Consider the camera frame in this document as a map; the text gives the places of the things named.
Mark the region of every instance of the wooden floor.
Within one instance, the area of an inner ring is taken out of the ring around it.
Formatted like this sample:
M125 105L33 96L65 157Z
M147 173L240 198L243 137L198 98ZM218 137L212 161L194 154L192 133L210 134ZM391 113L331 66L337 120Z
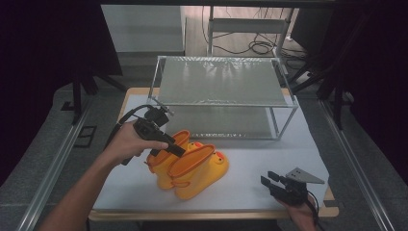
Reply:
M224 18L267 18L267 19L278 19L286 18L290 9L267 9L267 8L238 8L238 7L215 7L214 18L224 17ZM207 26L208 19L210 16L210 7L185 7L185 15L187 19L186 25L186 56L206 56L207 52ZM292 23L289 28L289 36L297 16L297 10L294 10ZM265 38L260 36L257 37L258 41L268 41L275 42L278 40L277 35L263 35ZM273 57L272 52L268 52L265 47L254 47L258 52L265 53L263 55L257 54L253 50L241 53L248 49L248 44L254 40L256 34L244 34L235 33L220 38L214 39L214 46L222 47L214 48L214 56L239 56L239 57ZM302 48L294 41L285 40L285 48L302 50Z

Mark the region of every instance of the gray carpet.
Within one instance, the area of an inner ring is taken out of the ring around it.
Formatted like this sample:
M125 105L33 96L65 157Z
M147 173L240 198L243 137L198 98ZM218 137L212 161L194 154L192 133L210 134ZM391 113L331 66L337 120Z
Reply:
M129 87L148 87L151 64L124 66L124 77L115 77ZM95 136L89 148L73 148L64 169L48 198L38 223L64 196L102 150L111 129L115 125L125 93L96 78L99 92L93 96L93 104L85 126L96 126ZM321 220L325 230L381 230L370 206L363 196L350 166L326 121L323 110L315 97L317 86L311 86L298 94L298 99L312 136L318 145L321 158L329 173L329 184L336 197L340 214L336 218ZM61 111L65 101L71 101L71 87L55 93L54 106L32 145L0 189L0 230L14 230L31 202L39 182L48 169L61 140L72 120L72 112ZM354 120L347 107L343 109L344 133L353 148L364 172L387 210L395 230L408 230L408 190L390 163L367 134ZM86 143L77 140L77 144ZM288 219L278 220L282 230L295 230ZM91 230L138 230L133 221L94 222Z

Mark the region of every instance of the glass shelf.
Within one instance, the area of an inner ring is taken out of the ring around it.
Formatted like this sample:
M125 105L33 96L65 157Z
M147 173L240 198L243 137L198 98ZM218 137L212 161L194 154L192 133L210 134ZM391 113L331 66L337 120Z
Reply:
M279 140L298 104L278 76L275 58L162 56L148 98L175 113L169 134L188 129L197 138Z

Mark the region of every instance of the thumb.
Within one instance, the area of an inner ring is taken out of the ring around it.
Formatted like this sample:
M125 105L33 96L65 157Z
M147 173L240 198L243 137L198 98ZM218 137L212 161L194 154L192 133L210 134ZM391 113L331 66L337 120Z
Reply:
M140 144L140 147L142 149L151 148L162 150L168 148L168 143L162 141L144 141Z

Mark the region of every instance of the human hand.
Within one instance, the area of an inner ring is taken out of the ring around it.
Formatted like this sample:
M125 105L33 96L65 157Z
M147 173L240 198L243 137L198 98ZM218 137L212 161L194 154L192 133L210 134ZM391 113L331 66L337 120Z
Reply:
M140 156L144 149L166 149L168 143L162 141L145 141L135 131L135 121L125 122L114 138L105 148L103 155L111 157L116 165L133 156Z
M279 203L285 206L286 210L288 211L289 216L293 223L297 226L297 228L301 231L315 231L316 225L313 220L313 212L312 210L303 203L298 206L288 205L287 203L276 199ZM315 206L315 200L312 196L308 195L308 200Z

